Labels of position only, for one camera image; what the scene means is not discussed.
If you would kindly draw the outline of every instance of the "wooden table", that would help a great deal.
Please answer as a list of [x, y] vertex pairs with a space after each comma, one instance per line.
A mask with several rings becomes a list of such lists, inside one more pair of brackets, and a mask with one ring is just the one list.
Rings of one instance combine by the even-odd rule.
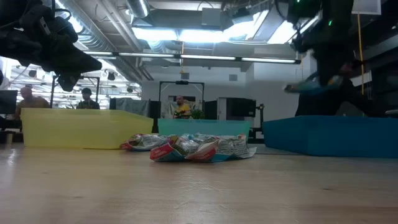
[[0, 223], [398, 223], [398, 160], [3, 149]]

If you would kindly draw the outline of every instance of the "yellow bin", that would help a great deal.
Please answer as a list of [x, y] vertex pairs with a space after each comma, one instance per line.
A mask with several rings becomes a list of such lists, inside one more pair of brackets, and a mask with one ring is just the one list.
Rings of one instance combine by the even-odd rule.
[[117, 149], [153, 119], [118, 110], [22, 109], [26, 147]]

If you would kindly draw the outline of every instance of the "person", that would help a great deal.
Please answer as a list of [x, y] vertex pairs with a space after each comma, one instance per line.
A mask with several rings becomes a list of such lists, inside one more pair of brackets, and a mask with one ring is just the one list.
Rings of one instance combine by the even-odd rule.
[[19, 102], [16, 109], [15, 119], [20, 119], [22, 108], [50, 108], [47, 100], [41, 97], [34, 97], [32, 89], [29, 87], [21, 88], [23, 100]]
[[83, 95], [84, 101], [77, 105], [77, 109], [100, 109], [100, 105], [91, 99], [91, 89], [84, 88], [81, 94]]
[[385, 117], [384, 111], [377, 108], [373, 101], [354, 87], [349, 79], [349, 74], [355, 66], [361, 65], [360, 61], [346, 62], [340, 68], [340, 76], [343, 77], [339, 88], [330, 89], [317, 94], [300, 94], [298, 98], [298, 108], [295, 116], [304, 115], [327, 115], [334, 116], [342, 103], [348, 101], [364, 114], [370, 117]]
[[191, 108], [187, 103], [185, 103], [184, 97], [183, 96], [177, 96], [176, 97], [176, 102], [178, 105], [178, 108], [174, 112], [174, 119], [178, 118], [189, 118], [191, 116]]

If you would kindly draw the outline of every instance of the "blue bin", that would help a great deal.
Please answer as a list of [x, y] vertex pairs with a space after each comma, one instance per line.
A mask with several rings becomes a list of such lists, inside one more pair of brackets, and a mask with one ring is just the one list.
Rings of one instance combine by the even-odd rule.
[[249, 136], [249, 121], [218, 121], [218, 120], [195, 120], [195, 119], [159, 119], [159, 134], [183, 135], [188, 134], [211, 134], [217, 136], [237, 136], [245, 134]]
[[299, 116], [264, 122], [267, 147], [311, 156], [398, 158], [398, 119]]

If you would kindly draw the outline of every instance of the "desk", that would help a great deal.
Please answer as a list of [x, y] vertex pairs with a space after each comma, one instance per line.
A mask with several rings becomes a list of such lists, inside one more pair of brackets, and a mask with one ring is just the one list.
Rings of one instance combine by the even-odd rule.
[[397, 223], [398, 160], [0, 149], [0, 223]]

